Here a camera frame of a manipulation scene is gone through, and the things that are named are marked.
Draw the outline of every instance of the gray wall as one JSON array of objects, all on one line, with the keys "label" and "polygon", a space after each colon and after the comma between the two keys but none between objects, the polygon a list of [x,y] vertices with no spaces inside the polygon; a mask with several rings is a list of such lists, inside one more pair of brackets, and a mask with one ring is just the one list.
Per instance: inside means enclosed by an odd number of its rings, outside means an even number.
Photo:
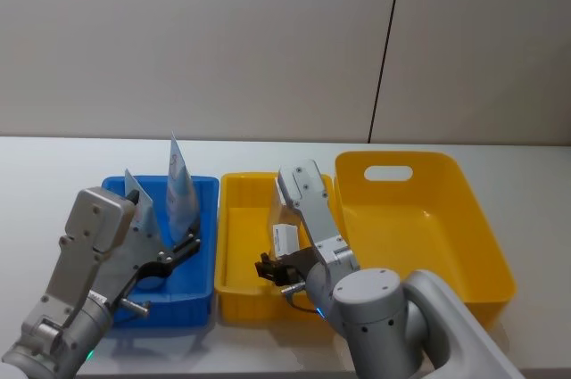
[{"label": "gray wall", "polygon": [[[0,135],[365,142],[393,0],[0,0]],[[372,141],[569,144],[569,0],[396,0]]]}]

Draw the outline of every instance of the basket handle hole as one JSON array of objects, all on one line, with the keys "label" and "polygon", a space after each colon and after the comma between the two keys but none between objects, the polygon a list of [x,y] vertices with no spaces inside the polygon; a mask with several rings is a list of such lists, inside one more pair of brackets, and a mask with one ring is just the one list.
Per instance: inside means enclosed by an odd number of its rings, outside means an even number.
[{"label": "basket handle hole", "polygon": [[412,177],[412,168],[407,166],[388,167],[375,165],[365,169],[368,181],[407,181]]}]

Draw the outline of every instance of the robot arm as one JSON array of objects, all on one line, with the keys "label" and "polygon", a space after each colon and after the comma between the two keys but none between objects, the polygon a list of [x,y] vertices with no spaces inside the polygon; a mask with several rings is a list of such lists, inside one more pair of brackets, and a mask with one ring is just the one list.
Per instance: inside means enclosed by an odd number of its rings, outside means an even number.
[{"label": "robot arm", "polygon": [[[290,272],[285,282],[290,286],[282,293],[307,292],[347,340],[361,379],[410,378],[420,368],[423,351],[434,365],[430,379],[523,379],[441,278],[416,271],[401,283],[392,270],[360,269],[331,217],[314,161],[281,169],[278,183],[316,253],[309,272]],[[292,259],[299,252],[288,256],[288,268],[295,269]],[[283,267],[281,261],[273,268]],[[262,258],[256,265],[259,274],[264,264]]]},{"label": "robot arm", "polygon": [[46,292],[4,363],[29,379],[71,379],[111,328],[119,306],[148,314],[148,307],[127,299],[136,282],[169,276],[198,252],[200,240],[189,234],[169,250],[158,233],[145,235],[132,227],[137,199],[137,191],[127,198],[101,187],[79,192]]}]

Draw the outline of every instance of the table surface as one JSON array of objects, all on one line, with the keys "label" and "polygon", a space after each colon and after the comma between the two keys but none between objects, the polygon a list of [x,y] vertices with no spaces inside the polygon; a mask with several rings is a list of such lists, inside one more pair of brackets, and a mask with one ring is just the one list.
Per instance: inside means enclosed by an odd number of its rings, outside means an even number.
[{"label": "table surface", "polygon": [[[193,174],[277,171],[314,159],[335,173],[351,150],[444,152],[461,166],[517,280],[518,294],[491,335],[528,377],[571,375],[571,148],[181,141]],[[0,137],[0,350],[47,285],[79,189],[105,177],[165,174],[165,140]],[[201,330],[111,331],[80,377],[353,376],[346,344],[327,325],[236,327],[212,316]]]}]

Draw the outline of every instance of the yellow tray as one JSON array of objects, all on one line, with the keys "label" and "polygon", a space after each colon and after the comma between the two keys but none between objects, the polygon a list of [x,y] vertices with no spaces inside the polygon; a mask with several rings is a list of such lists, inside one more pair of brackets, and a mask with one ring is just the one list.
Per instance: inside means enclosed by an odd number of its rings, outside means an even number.
[{"label": "yellow tray", "polygon": [[[230,323],[319,318],[290,307],[279,289],[256,273],[254,263],[270,249],[268,216],[276,177],[275,173],[222,177],[214,288],[222,318]],[[329,205],[334,205],[331,178],[323,176],[323,181],[330,194]],[[335,208],[331,210],[335,217]],[[299,238],[301,248],[310,245],[305,229],[300,229]],[[296,294],[294,303],[312,308],[305,292]]]},{"label": "yellow tray", "polygon": [[[371,181],[370,167],[409,167],[401,181]],[[362,268],[441,276],[484,327],[516,291],[492,230],[456,162],[431,152],[346,152],[335,162],[341,232]]]}]

